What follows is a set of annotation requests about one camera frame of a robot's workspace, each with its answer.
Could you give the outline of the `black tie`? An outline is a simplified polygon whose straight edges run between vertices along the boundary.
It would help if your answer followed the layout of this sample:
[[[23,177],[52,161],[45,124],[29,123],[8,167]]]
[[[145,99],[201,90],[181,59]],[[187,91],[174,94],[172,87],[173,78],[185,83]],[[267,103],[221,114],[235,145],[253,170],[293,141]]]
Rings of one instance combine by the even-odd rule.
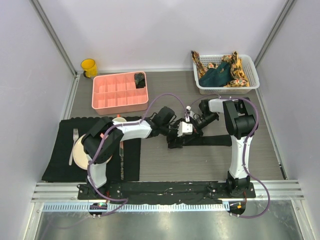
[[[167,140],[169,149],[183,148],[184,146],[232,146],[230,135],[216,136],[200,136],[200,135],[185,135],[175,139]]]

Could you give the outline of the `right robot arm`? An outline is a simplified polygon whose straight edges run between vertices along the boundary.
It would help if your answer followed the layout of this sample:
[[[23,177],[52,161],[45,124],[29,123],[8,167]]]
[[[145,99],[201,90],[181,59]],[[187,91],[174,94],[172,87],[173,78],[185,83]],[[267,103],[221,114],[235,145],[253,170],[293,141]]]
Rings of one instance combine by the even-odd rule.
[[[224,115],[225,127],[231,140],[231,164],[227,172],[226,193],[233,198],[250,189],[253,176],[249,171],[250,146],[259,125],[256,106],[247,97],[204,99],[199,104],[202,116],[197,128],[208,125],[209,115]]]

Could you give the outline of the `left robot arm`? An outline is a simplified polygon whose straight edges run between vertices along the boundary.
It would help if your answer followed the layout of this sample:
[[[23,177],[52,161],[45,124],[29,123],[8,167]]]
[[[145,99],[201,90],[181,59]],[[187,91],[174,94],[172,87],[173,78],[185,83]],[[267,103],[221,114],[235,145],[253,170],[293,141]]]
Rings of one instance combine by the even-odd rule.
[[[106,195],[107,161],[116,154],[121,142],[158,135],[175,139],[193,133],[194,127],[189,114],[178,120],[177,126],[171,123],[174,118],[175,112],[166,106],[151,117],[134,121],[120,122],[109,117],[100,118],[81,140],[88,158],[87,179],[91,185],[89,194],[97,200]]]

